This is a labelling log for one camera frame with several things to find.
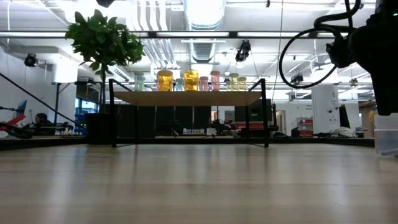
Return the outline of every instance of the green leaves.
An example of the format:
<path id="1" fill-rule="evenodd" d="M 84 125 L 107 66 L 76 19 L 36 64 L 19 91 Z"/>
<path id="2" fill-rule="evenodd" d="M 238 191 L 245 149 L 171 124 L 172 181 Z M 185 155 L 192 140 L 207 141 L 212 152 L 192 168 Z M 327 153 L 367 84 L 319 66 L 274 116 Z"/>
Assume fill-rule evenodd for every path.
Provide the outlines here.
<path id="1" fill-rule="evenodd" d="M 75 12 L 75 22 L 80 24 L 86 24 L 85 18 L 80 12 Z"/>
<path id="2" fill-rule="evenodd" d="M 137 36 L 130 34 L 126 25 L 117 24 L 117 17 L 108 17 L 99 10 L 87 21 L 79 13 L 75 13 L 76 23 L 68 27 L 66 39 L 73 39 L 73 52 L 80 54 L 86 62 L 93 62 L 90 68 L 101 78 L 111 73 L 109 66 L 127 66 L 140 61 L 144 54 L 144 46 Z"/>
<path id="3" fill-rule="evenodd" d="M 104 32 L 105 30 L 104 26 L 95 18 L 91 18 L 88 21 L 88 27 L 95 32 Z"/>
<path id="4" fill-rule="evenodd" d="M 100 63 L 99 62 L 93 62 L 93 63 L 91 63 L 90 68 L 92 68 L 93 71 L 98 70 L 100 68 Z"/>
<path id="5" fill-rule="evenodd" d="M 105 35 L 103 35 L 103 34 L 98 34 L 98 36 L 96 37 L 96 39 L 98 40 L 98 42 L 99 42 L 100 44 L 103 44 L 103 43 L 106 42 L 106 37 L 105 37 Z"/>
<path id="6" fill-rule="evenodd" d="M 108 26 L 110 27 L 114 27 L 116 26 L 116 19 L 118 19 L 117 17 L 112 17 L 108 20 Z"/>
<path id="7" fill-rule="evenodd" d="M 126 28 L 126 25 L 116 24 L 116 29 L 118 29 L 118 30 L 124 30 L 125 28 Z"/>

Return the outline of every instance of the potted plant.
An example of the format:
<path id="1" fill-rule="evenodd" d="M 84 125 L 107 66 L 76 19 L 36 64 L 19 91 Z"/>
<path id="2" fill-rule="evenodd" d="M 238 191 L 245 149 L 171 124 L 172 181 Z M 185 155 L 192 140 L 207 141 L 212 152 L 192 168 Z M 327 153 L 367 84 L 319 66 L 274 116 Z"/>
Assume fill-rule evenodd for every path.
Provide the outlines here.
<path id="1" fill-rule="evenodd" d="M 73 39 L 73 53 L 83 56 L 81 64 L 91 62 L 90 68 L 100 75 L 103 99 L 99 114 L 86 114 L 87 138 L 90 144 L 109 144 L 111 140 L 111 117 L 105 113 L 105 81 L 109 66 L 127 66 L 136 63 L 144 55 L 144 46 L 139 38 L 131 34 L 124 24 L 116 23 L 117 17 L 104 17 L 94 11 L 87 21 L 75 13 L 75 22 L 68 27 L 66 39 Z"/>

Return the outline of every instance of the wooden floor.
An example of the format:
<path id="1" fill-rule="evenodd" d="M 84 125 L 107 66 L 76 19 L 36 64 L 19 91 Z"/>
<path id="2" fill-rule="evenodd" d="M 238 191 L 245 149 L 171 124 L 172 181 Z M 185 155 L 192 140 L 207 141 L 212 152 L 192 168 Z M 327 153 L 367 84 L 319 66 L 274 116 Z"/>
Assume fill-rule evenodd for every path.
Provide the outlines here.
<path id="1" fill-rule="evenodd" d="M 398 159 L 322 144 L 2 151 L 0 223 L 398 223 Z"/>

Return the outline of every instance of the person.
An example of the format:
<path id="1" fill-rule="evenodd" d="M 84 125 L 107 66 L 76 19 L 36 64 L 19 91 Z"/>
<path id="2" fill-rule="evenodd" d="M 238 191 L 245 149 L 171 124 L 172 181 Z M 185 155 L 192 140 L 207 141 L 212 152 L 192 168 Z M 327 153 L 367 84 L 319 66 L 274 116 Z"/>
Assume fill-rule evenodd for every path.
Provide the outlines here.
<path id="1" fill-rule="evenodd" d="M 374 116 L 379 114 L 378 110 L 377 110 L 377 106 L 373 107 L 371 109 L 371 111 L 369 112 L 369 116 L 368 116 L 368 122 L 369 122 L 369 131 L 371 133 L 371 137 L 374 137 L 374 130 L 376 129 L 376 125 L 374 123 Z"/>
<path id="2" fill-rule="evenodd" d="M 55 130 L 52 128 L 44 128 L 53 126 L 53 123 L 47 119 L 47 115 L 45 113 L 38 113 L 35 116 L 35 135 L 40 136 L 53 136 L 55 134 Z"/>
<path id="3" fill-rule="evenodd" d="M 51 121 L 47 119 L 47 115 L 45 113 L 38 113 L 35 116 L 35 124 L 37 126 L 50 126 L 53 125 Z"/>

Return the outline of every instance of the plant pot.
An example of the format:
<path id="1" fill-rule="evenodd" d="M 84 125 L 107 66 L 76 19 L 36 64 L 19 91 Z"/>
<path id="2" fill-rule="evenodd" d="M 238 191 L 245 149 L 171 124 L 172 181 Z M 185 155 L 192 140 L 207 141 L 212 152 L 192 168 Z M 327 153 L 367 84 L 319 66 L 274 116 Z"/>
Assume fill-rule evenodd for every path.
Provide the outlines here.
<path id="1" fill-rule="evenodd" d="M 88 144 L 112 144 L 112 116 L 106 113 L 85 114 Z"/>

